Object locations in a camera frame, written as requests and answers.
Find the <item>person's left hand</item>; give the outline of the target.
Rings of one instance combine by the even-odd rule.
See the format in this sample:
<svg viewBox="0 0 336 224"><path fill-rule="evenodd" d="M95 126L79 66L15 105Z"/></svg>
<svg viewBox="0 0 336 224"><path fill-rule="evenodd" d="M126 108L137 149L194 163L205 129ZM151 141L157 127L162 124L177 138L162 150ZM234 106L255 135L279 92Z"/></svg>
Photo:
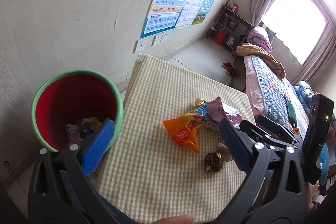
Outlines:
<svg viewBox="0 0 336 224"><path fill-rule="evenodd" d="M157 220L152 224L192 224L194 217L192 214L184 214L176 217L168 217Z"/></svg>

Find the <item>person's right hand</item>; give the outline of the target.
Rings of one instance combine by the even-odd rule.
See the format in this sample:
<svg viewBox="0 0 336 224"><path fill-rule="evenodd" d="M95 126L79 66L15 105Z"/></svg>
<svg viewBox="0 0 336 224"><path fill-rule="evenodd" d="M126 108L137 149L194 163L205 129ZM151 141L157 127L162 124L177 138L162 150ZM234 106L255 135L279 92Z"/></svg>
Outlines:
<svg viewBox="0 0 336 224"><path fill-rule="evenodd" d="M273 182L273 175L270 175L268 182L266 183L266 189L262 196L261 202L262 204L266 204L266 199L268 198L269 189L271 188L271 184ZM319 187L319 181L315 184L311 184L309 182L306 183L306 193L307 193L307 214L310 214L312 211L315 210L315 198L317 196Z"/></svg>

